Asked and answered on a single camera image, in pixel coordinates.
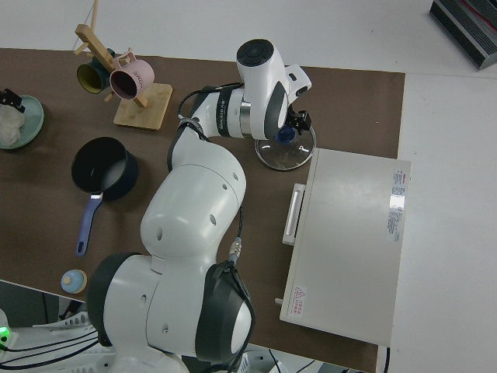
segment white box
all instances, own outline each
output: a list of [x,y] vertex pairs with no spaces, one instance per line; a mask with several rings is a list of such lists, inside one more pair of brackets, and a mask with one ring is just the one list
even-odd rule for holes
[[315,149],[280,319],[390,345],[410,169]]

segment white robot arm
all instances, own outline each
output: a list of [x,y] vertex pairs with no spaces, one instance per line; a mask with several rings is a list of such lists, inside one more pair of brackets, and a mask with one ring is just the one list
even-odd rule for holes
[[197,119],[205,136],[264,140],[276,136],[284,124],[309,129],[307,113],[296,115],[291,109],[291,103],[311,88],[300,66],[285,67],[280,52],[262,39],[243,44],[236,63],[244,88],[228,85],[199,91],[190,117]]
[[199,91],[191,116],[181,117],[169,149],[170,173],[141,222],[151,255],[116,254],[90,279],[89,318],[101,345],[116,352],[107,371],[186,371],[179,355],[230,371],[235,363],[226,362],[248,343],[255,314],[235,266],[240,237],[230,259],[216,264],[242,205],[245,174],[208,138],[268,139],[284,124],[307,123],[307,114],[293,113],[291,103],[311,82],[300,67],[285,67],[267,40],[243,44],[237,66],[245,86]]

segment brown mat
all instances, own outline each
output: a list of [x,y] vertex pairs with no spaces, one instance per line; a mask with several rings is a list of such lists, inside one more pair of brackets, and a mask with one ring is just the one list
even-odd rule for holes
[[[145,58],[156,82],[174,91],[158,132],[113,124],[119,100],[104,103],[78,84],[76,68],[88,61],[68,51],[0,49],[0,89],[35,96],[43,104],[40,134],[26,147],[0,151],[0,278],[64,295],[61,275],[79,268],[92,275],[112,253],[146,253],[140,222],[149,201],[167,175],[166,155],[174,137],[179,101],[204,85],[239,81],[235,63],[171,58]],[[318,147],[396,158],[404,75],[378,71],[305,68],[313,87],[296,101],[308,110]],[[75,256],[79,225],[88,194],[71,179],[78,149],[100,136],[115,137],[138,160],[140,175],[125,197],[104,202],[93,222],[89,251]],[[254,141],[216,138],[233,152],[247,177],[242,278],[257,312],[252,342],[320,361],[374,371],[377,347],[279,320],[290,266],[291,248],[281,243],[294,183],[305,183],[305,165],[287,173],[266,168]],[[236,234],[236,222],[219,249],[223,260]],[[76,296],[84,299],[85,293]]]

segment wooden base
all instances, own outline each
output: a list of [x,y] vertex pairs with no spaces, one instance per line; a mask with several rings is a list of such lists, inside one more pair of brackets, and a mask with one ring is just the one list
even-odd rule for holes
[[122,99],[114,123],[118,126],[143,128],[157,131],[162,126],[165,111],[172,95],[169,84],[154,83],[143,91],[148,99],[147,107],[139,107],[131,99]]

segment saucepan handle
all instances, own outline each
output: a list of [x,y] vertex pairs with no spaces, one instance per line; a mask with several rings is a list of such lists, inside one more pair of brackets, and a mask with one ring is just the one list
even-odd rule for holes
[[90,231],[92,230],[93,215],[95,214],[97,208],[99,208],[102,201],[103,193],[92,194],[90,201],[86,204],[81,229],[79,231],[78,245],[76,246],[76,256],[83,256],[86,254]]

